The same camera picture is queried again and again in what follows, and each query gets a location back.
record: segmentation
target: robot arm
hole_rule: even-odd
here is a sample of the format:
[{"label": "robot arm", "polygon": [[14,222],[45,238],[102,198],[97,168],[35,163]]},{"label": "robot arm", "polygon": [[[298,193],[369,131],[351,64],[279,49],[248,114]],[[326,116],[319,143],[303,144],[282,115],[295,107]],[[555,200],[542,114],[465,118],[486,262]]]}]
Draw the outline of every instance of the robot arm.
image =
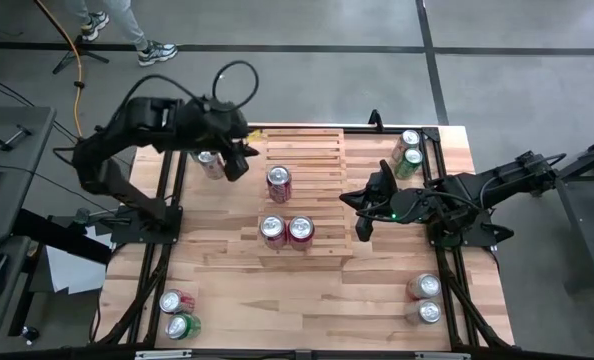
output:
[{"label": "robot arm", "polygon": [[154,220],[165,219],[162,199],[150,199],[121,174],[111,158],[130,146],[152,145],[157,151],[213,151],[221,153],[229,181],[248,171],[247,156],[258,152],[245,143],[248,123],[232,103],[206,97],[182,100],[132,98],[106,127],[75,146],[72,165],[84,190],[109,195]]},{"label": "robot arm", "polygon": [[425,189],[397,189],[385,160],[363,190],[345,193],[340,199],[357,210],[355,229],[361,241],[369,241],[373,221],[427,224],[428,237],[436,246],[492,246],[513,236],[513,231],[491,222],[487,210],[510,196],[524,192],[540,194],[554,188],[556,172],[548,160],[532,151],[515,161],[473,175],[449,175],[427,184]]}]

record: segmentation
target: concrete floor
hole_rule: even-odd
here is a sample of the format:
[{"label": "concrete floor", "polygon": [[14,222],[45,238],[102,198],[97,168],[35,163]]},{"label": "concrete floor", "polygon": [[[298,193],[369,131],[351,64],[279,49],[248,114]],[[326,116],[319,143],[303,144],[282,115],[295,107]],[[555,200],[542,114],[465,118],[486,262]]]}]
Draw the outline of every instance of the concrete floor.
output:
[{"label": "concrete floor", "polygon": [[[71,34],[77,28],[63,1],[46,2]],[[99,1],[89,1],[97,10]],[[134,1],[150,37],[184,44],[422,46],[414,0],[161,0]],[[594,0],[427,0],[435,46],[594,47]],[[32,2],[0,0],[0,27],[23,31],[14,41],[60,41]],[[11,40],[0,35],[0,40]],[[109,26],[99,42],[122,42]],[[36,105],[57,109],[74,130],[74,66],[53,76],[61,51],[0,50],[0,81]],[[140,77],[161,73],[206,93],[213,74],[234,59],[252,62],[261,77],[257,97],[244,108],[249,121],[364,123],[377,108],[393,124],[437,124],[423,54],[184,52],[141,69],[132,52],[105,52],[111,63],[85,59],[81,103],[84,133],[105,124]],[[594,57],[437,56],[451,125],[465,125],[477,170],[511,161],[532,149],[575,154],[594,142]],[[252,82],[228,73],[224,97],[245,96]],[[167,84],[140,94],[180,96]],[[16,105],[0,95],[0,105]],[[54,132],[48,148],[67,145]],[[122,154],[131,159],[132,152]],[[54,156],[39,173],[79,189],[75,174]],[[116,204],[94,198],[103,206]],[[26,206],[39,214],[69,215],[89,205],[36,179]],[[495,221],[516,231],[500,246],[499,261],[511,325],[519,346],[594,356],[594,294],[569,297],[562,282],[570,267],[571,235],[554,193],[516,196],[498,207]],[[43,296],[29,322],[43,337],[35,348],[82,345],[95,307],[94,294]],[[77,306],[76,316],[72,315]],[[0,351],[19,350],[1,339]]]}]

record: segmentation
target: tripod leg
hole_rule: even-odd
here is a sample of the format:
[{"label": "tripod leg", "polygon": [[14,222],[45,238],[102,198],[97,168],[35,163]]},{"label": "tripod leg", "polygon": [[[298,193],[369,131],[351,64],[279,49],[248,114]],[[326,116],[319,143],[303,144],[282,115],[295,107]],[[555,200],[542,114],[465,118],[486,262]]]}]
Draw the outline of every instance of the tripod leg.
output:
[{"label": "tripod leg", "polygon": [[92,52],[86,51],[86,50],[79,50],[79,55],[81,55],[81,56],[90,56],[91,58],[93,58],[93,59],[95,59],[97,61],[101,61],[104,64],[108,64],[110,62],[110,60],[106,59],[105,57],[99,56],[99,55],[97,55],[95,53],[92,53]]},{"label": "tripod leg", "polygon": [[67,52],[66,55],[64,55],[64,57],[61,59],[61,61],[59,62],[59,64],[57,64],[57,66],[55,66],[55,68],[53,69],[53,75],[59,74],[74,59],[75,59],[75,55],[73,55],[73,53],[71,51]]}]

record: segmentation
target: wooden tabletop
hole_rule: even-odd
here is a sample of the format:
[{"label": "wooden tabletop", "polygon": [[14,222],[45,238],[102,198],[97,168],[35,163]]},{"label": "wooden tabletop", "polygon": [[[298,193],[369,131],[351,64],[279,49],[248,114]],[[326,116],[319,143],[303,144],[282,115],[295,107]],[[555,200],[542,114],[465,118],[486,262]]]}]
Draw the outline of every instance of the wooden tabletop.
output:
[{"label": "wooden tabletop", "polygon": [[[448,173],[474,172],[465,128],[440,127],[440,134]],[[449,350],[445,316],[422,326],[411,326],[403,318],[411,301],[406,283],[421,273],[437,274],[423,225],[375,222],[371,241],[362,243],[354,233],[352,209],[338,200],[341,192],[365,186],[379,160],[389,157],[395,139],[344,135],[340,129],[266,130],[251,142],[261,155],[249,158],[250,171],[234,183],[209,180],[189,160],[182,230],[166,288],[196,296],[202,333],[195,339],[169,340],[164,333],[169,316],[162,314],[157,347]],[[155,195],[161,160],[150,147],[137,152],[131,182],[149,196]],[[169,192],[176,161],[172,163]],[[282,205],[267,198],[264,174],[274,164],[285,165],[293,174],[294,196]],[[400,188],[423,187],[421,170],[411,180],[398,182]],[[266,248],[258,235],[265,214],[287,220],[300,214],[311,217],[316,227],[313,248]],[[143,245],[128,245],[109,265],[98,338],[132,301],[143,252]],[[463,253],[473,302],[498,335],[512,343],[493,259],[481,249],[464,248]],[[436,300],[441,303],[441,296]],[[150,306],[144,310],[140,339]],[[459,305],[456,312],[466,341]]]}]

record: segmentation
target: person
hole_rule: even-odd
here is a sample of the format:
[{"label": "person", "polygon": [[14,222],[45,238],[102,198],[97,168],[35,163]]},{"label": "person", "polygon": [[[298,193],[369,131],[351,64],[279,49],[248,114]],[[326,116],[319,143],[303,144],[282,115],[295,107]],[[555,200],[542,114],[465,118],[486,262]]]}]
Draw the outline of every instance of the person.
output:
[{"label": "person", "polygon": [[[119,24],[124,37],[135,45],[139,65],[150,66],[177,55],[177,46],[161,44],[146,39],[130,8],[130,0],[104,0],[113,21]],[[103,11],[89,12],[85,0],[66,0],[68,10],[81,21],[81,35],[86,41],[94,41],[99,32],[108,25],[110,17]]]}]

